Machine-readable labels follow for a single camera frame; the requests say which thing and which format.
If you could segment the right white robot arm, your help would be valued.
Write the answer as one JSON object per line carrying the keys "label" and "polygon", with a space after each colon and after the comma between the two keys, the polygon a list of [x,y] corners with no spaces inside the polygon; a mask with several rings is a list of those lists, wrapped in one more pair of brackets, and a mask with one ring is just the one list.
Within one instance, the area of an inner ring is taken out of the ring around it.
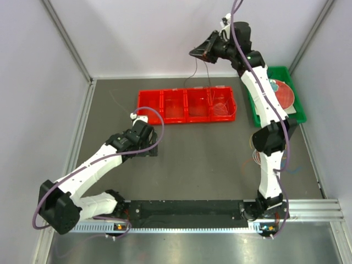
{"label": "right white robot arm", "polygon": [[252,136],[260,155],[261,179],[253,209],[245,208],[251,218],[273,215],[283,205],[280,185],[281,160],[289,153],[289,139],[297,121],[289,118],[272,89],[267,65],[259,51],[252,49],[251,28],[247,22],[234,22],[232,14],[222,18],[221,30],[213,31],[189,55],[207,63],[228,60],[250,93],[260,117],[260,130]]}

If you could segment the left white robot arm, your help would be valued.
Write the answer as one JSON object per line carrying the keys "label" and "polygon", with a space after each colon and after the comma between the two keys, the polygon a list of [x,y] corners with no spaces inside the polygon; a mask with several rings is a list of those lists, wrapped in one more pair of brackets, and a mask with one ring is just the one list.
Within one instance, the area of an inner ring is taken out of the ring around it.
{"label": "left white robot arm", "polygon": [[125,206],[122,196],[107,190],[84,196],[105,174],[135,156],[156,156],[158,135],[145,115],[132,114],[132,127],[112,136],[77,169],[55,182],[41,184],[37,214],[58,234],[71,231],[80,221],[110,215],[119,218]]}

